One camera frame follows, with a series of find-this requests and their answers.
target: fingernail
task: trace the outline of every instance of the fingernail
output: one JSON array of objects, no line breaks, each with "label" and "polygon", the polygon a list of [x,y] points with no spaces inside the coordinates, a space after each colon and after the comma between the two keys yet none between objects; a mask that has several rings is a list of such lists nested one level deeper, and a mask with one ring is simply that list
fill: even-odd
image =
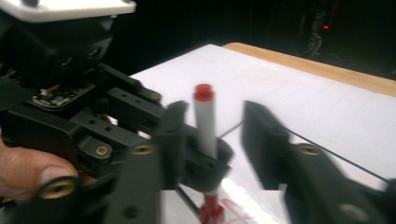
[{"label": "fingernail", "polygon": [[46,184],[47,182],[61,176],[71,175],[69,171],[61,167],[50,166],[44,170],[41,174],[41,184]]}]

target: wooden table edge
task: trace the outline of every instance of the wooden table edge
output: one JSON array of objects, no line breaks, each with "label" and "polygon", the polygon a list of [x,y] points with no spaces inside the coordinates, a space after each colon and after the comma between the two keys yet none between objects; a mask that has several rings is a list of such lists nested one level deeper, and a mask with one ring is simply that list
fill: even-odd
[{"label": "wooden table edge", "polygon": [[271,63],[278,63],[287,67],[305,71],[317,76],[326,77],[335,81],[343,82],[352,86],[360,87],[368,91],[374,91],[396,97],[396,81],[351,71],[326,63],[317,63],[307,59],[298,58],[268,49],[261,49],[242,43],[230,43],[223,46],[255,58],[263,59]]}]

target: human hand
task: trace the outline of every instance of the human hand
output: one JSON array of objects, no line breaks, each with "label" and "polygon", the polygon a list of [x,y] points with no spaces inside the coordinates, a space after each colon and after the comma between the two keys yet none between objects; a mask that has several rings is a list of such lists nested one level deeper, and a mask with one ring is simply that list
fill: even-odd
[{"label": "human hand", "polygon": [[43,184],[66,175],[78,176],[69,161],[48,152],[7,147],[0,139],[0,197],[26,200]]}]

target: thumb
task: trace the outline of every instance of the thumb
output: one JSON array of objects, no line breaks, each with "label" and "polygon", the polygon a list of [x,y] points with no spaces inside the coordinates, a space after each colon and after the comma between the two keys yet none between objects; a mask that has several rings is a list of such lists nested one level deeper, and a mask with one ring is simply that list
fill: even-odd
[{"label": "thumb", "polygon": [[0,143],[1,189],[33,191],[52,179],[65,175],[78,175],[74,166],[65,159],[47,152],[11,148]]}]

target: white device housing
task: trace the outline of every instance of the white device housing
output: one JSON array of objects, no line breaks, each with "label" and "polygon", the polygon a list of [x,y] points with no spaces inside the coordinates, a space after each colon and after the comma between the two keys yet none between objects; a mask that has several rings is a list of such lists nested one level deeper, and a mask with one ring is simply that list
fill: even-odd
[{"label": "white device housing", "polygon": [[124,0],[41,0],[36,7],[29,7],[22,0],[0,0],[0,8],[21,21],[46,22],[132,13],[136,3]]}]

